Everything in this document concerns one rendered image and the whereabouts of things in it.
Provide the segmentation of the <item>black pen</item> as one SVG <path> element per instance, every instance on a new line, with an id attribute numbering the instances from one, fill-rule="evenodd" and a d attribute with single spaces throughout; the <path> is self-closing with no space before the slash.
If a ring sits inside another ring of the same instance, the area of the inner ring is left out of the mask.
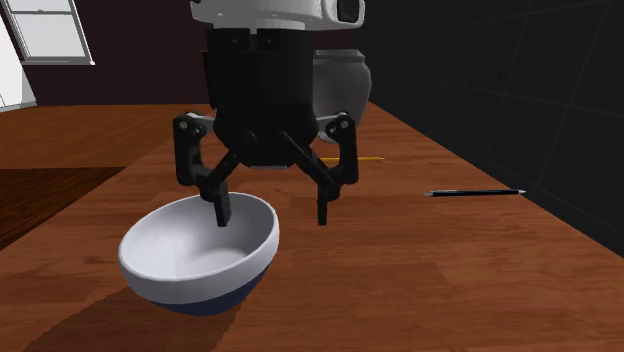
<path id="1" fill-rule="evenodd" d="M 464 197 L 464 196 L 498 196 L 498 195 L 522 195 L 525 190 L 503 189 L 503 190 L 432 190 L 425 192 L 427 197 Z"/>

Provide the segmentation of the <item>white framed window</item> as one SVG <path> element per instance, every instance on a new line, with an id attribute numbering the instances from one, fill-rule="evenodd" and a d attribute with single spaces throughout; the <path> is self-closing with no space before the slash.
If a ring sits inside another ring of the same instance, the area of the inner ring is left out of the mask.
<path id="1" fill-rule="evenodd" d="M 0 0 L 0 4 L 23 64 L 95 64 L 75 0 Z"/>

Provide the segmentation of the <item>white round jar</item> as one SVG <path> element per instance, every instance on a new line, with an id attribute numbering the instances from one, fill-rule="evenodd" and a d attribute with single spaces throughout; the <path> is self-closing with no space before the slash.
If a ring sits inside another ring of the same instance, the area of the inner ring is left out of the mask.
<path id="1" fill-rule="evenodd" d="M 372 87 L 365 56 L 357 49 L 322 49 L 313 56 L 313 110 L 317 117 L 345 111 L 358 127 Z"/>

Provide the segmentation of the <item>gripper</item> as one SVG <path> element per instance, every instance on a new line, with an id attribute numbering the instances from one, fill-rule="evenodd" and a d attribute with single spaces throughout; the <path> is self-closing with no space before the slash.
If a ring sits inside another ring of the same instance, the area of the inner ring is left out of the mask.
<path id="1" fill-rule="evenodd" d="M 196 186 L 213 204 L 219 227 L 232 215 L 226 179 L 240 162 L 248 167 L 294 163 L 317 184 L 319 225 L 341 187 L 359 180 L 354 120 L 344 111 L 317 119 L 313 102 L 312 33 L 305 30 L 209 29 L 204 67 L 215 117 L 187 112 L 173 119 L 177 182 Z M 229 150 L 214 169 L 201 156 L 201 140 L 213 130 Z M 309 147 L 324 128 L 339 145 L 339 163 L 327 167 Z"/>

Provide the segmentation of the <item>white bowl with blue base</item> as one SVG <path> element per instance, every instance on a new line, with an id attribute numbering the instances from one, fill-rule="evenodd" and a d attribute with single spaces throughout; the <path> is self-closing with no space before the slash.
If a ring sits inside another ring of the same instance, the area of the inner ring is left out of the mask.
<path id="1" fill-rule="evenodd" d="M 138 296 L 169 311 L 211 316 L 243 302 L 279 246 L 275 209 L 250 194 L 230 194 L 233 214 L 217 225 L 213 205 L 198 195 L 141 218 L 118 247 L 122 275 Z"/>

